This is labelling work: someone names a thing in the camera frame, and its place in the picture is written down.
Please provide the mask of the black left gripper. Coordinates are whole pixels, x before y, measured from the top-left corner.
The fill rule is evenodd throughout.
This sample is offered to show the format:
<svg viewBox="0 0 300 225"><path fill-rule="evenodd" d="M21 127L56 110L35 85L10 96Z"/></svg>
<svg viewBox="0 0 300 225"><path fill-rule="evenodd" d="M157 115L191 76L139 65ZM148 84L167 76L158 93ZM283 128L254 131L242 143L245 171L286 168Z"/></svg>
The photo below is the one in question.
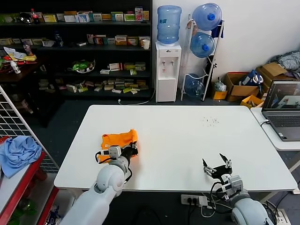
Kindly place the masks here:
<svg viewBox="0 0 300 225"><path fill-rule="evenodd" d="M131 147L126 147L122 150L121 156L125 157L127 160L130 160L132 156L138 154L138 148L136 143L132 143Z"/></svg>

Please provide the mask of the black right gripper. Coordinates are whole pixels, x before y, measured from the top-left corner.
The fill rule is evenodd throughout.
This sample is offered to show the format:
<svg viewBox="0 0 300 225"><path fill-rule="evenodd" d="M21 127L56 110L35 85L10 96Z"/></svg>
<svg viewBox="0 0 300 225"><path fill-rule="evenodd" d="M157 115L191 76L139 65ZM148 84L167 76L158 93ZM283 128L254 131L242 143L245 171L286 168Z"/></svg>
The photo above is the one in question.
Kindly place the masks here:
<svg viewBox="0 0 300 225"><path fill-rule="evenodd" d="M228 177L232 174L232 162L225 155L219 154L222 160L225 162L225 165L217 166L211 168L207 165L206 161L202 159L203 170L204 172L212 177L213 179L218 179L220 181L227 181Z"/></svg>

